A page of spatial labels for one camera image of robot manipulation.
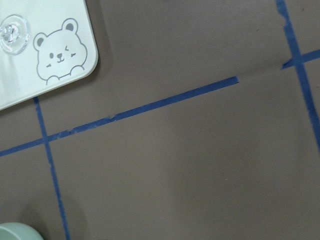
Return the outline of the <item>green bowl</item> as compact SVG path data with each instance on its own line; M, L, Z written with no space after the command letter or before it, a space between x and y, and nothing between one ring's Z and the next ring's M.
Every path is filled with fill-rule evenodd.
M29 225L9 222L0 225L1 240L43 240L43 237Z

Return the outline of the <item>white bear tray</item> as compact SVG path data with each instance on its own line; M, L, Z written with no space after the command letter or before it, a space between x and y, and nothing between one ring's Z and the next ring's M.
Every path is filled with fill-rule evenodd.
M0 108L57 89L93 72L98 62L84 0L2 0L0 22L19 15L29 39L19 54L0 51Z

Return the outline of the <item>clear wine glass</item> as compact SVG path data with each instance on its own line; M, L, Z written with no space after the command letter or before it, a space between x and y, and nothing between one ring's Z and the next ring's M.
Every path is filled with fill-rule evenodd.
M0 48L9 55L19 55L30 39L30 25L21 15L7 16L0 24Z

